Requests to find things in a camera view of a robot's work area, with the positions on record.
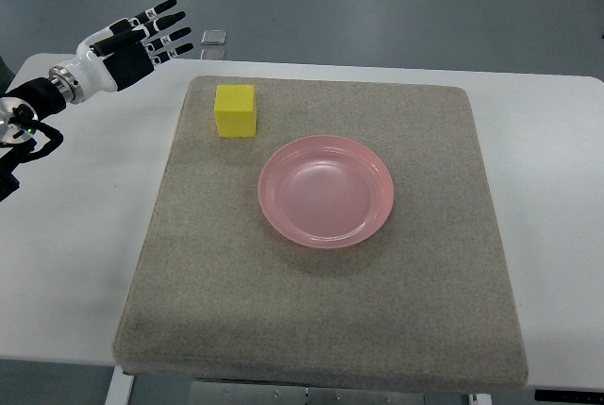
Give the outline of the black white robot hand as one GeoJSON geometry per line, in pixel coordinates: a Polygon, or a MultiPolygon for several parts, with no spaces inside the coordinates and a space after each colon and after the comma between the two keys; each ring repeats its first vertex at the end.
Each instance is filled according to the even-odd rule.
{"type": "Polygon", "coordinates": [[[74,57],[49,70],[50,82],[66,102],[79,104],[99,92],[122,91],[193,50],[192,43],[179,43],[192,30],[173,29],[186,16],[170,11],[176,4],[166,0],[93,33],[77,46],[74,57]]]}

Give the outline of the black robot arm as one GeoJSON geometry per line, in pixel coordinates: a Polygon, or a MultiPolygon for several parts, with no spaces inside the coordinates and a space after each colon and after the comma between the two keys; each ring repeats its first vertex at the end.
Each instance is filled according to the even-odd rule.
{"type": "Polygon", "coordinates": [[[14,170],[53,153],[63,135],[43,120],[66,109],[57,81],[36,78],[1,96],[1,200],[20,187],[14,170]]]}

